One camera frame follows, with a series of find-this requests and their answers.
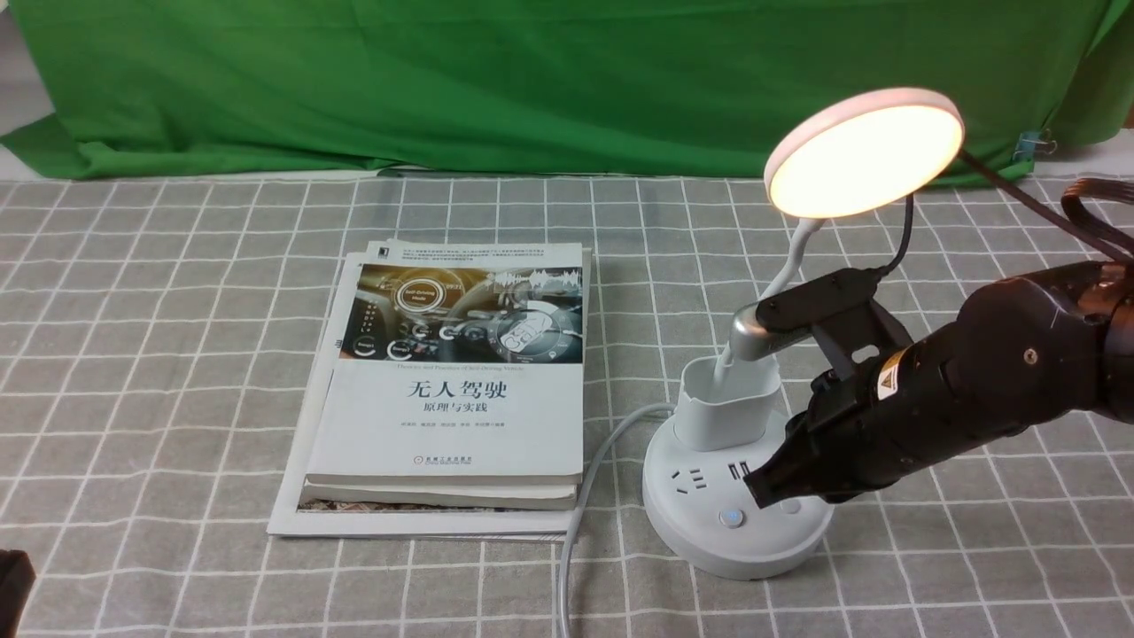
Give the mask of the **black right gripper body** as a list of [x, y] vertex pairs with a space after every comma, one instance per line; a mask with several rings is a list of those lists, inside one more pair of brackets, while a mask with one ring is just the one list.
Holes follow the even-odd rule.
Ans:
[[1102, 408], [1108, 282], [1025, 275], [816, 392], [805, 414], [846, 437], [856, 496], [1070, 411]]

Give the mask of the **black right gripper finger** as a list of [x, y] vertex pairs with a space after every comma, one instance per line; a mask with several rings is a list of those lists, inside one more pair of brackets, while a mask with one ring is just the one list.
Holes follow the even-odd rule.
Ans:
[[770, 509], [790, 497], [819, 497], [843, 504], [856, 497], [841, 433], [813, 425], [805, 412], [792, 416], [782, 443], [758, 469], [745, 473], [744, 485], [759, 509]]

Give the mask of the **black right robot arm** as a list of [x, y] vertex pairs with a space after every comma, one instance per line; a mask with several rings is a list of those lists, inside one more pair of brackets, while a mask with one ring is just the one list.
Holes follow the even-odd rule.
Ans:
[[984, 284], [920, 340], [875, 301], [880, 278], [843, 269], [758, 303], [775, 344], [813, 338], [829, 364], [782, 444], [742, 476], [758, 507], [847, 502], [1072, 411], [1131, 422], [1129, 263]]

